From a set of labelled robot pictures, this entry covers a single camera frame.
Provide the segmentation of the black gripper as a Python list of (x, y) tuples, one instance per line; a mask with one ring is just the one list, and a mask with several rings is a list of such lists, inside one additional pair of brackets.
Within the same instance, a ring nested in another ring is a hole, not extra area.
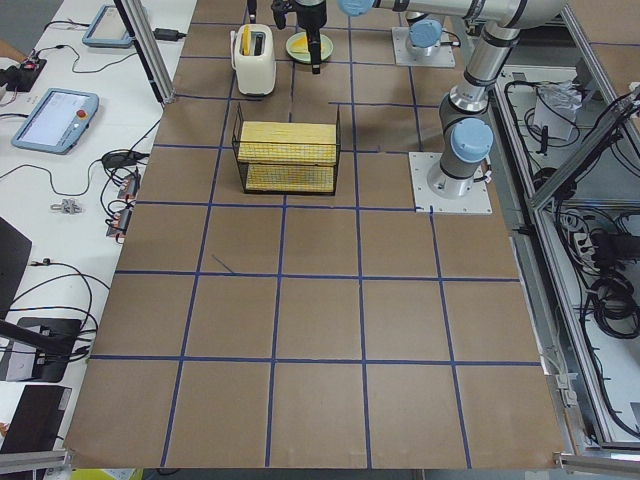
[[(308, 43), (310, 65), (312, 73), (318, 75), (321, 71), (321, 28), (327, 22), (326, 2), (322, 0), (273, 0), (271, 10), (278, 29), (286, 27), (286, 15), (295, 13), (297, 24), (304, 29)], [(257, 21), (257, 0), (247, 0), (249, 23)]]

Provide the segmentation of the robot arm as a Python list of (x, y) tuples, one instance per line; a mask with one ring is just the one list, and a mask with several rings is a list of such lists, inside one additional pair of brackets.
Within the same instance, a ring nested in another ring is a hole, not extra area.
[(564, 1), (340, 1), (351, 17), (374, 8), (394, 12), (420, 12), (485, 22), (461, 81), (439, 107), (445, 148), (439, 163), (427, 174), (429, 189), (437, 196), (458, 200), (469, 192), (474, 174), (489, 155), (494, 134), (485, 123), (487, 91), (496, 82), (520, 32), (538, 27), (558, 15)]
[[(443, 28), (445, 15), (433, 8), (410, 7), (409, 1), (393, 1), (390, 9), (404, 12), (407, 27), (393, 27), (392, 40), (395, 63), (401, 66), (452, 67), (453, 46), (461, 40)], [(286, 16), (293, 13), (297, 25), (305, 32), (304, 45), (309, 53), (311, 71), (321, 71), (321, 29), (327, 23), (325, 1), (273, 1), (271, 10), (278, 29), (286, 26)]]

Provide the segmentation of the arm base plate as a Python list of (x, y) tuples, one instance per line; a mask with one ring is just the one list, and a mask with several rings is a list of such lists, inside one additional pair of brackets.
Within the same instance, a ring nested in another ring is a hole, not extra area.
[(395, 64), (410, 67), (449, 68), (456, 66), (452, 47), (447, 45), (449, 36), (442, 32), (439, 24), (432, 29), (434, 33), (440, 33), (440, 41), (422, 48), (411, 43), (410, 35), (417, 27), (393, 27), (391, 36)]
[(458, 180), (441, 169), (439, 152), (410, 152), (409, 170), (414, 208), (421, 213), (490, 215), (491, 202), (481, 166)]

